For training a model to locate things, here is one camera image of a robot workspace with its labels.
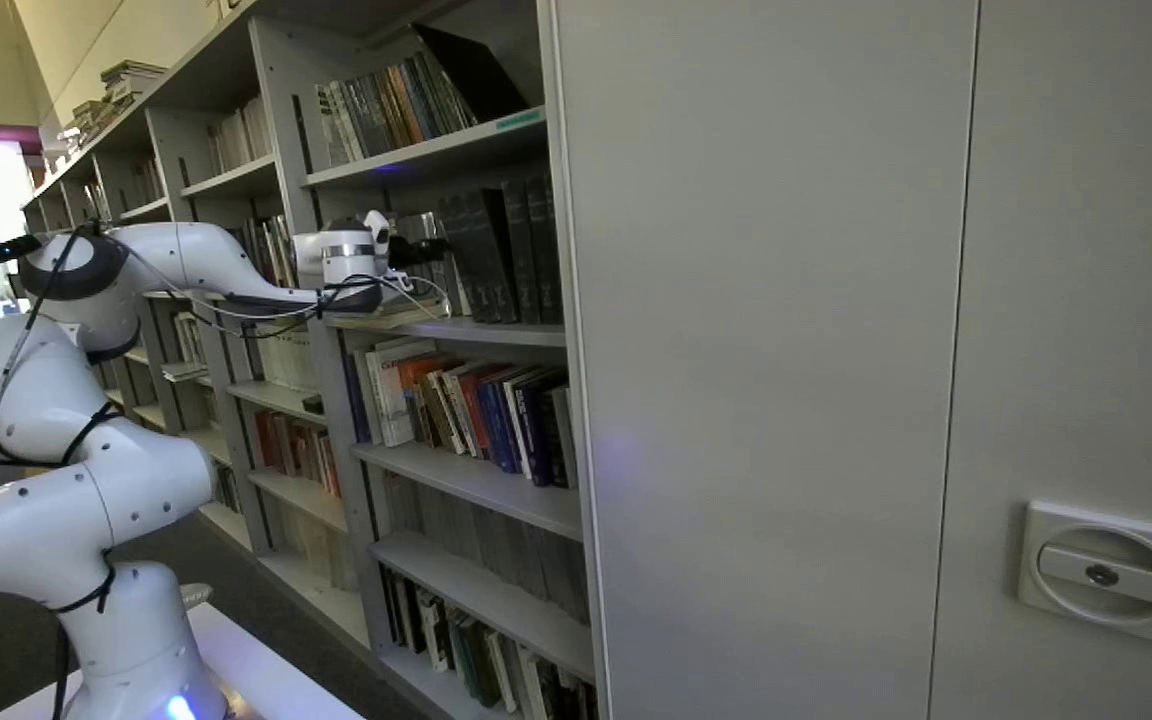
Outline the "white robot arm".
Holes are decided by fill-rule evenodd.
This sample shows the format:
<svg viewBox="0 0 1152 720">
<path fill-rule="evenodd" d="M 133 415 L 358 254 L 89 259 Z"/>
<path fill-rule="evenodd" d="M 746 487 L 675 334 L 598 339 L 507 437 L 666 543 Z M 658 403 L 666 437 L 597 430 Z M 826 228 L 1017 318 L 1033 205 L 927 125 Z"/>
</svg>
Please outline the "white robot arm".
<svg viewBox="0 0 1152 720">
<path fill-rule="evenodd" d="M 318 316 L 366 306 L 374 285 L 282 287 L 204 221 L 20 234 L 4 251 L 31 304 L 0 316 L 0 596 L 58 620 L 81 665 L 64 720 L 225 720 L 175 573 L 121 552 L 207 505 L 211 458 L 127 420 L 94 365 L 134 342 L 152 292 Z"/>
</svg>

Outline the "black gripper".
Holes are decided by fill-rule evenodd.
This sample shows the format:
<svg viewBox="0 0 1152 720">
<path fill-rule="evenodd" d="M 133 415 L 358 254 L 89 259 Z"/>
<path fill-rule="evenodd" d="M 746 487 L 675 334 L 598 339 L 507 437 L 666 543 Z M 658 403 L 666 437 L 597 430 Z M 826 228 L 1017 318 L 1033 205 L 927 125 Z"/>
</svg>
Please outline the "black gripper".
<svg viewBox="0 0 1152 720">
<path fill-rule="evenodd" d="M 439 254 L 449 254 L 449 238 L 406 238 L 406 234 L 389 238 L 389 269 L 415 269 Z"/>
</svg>

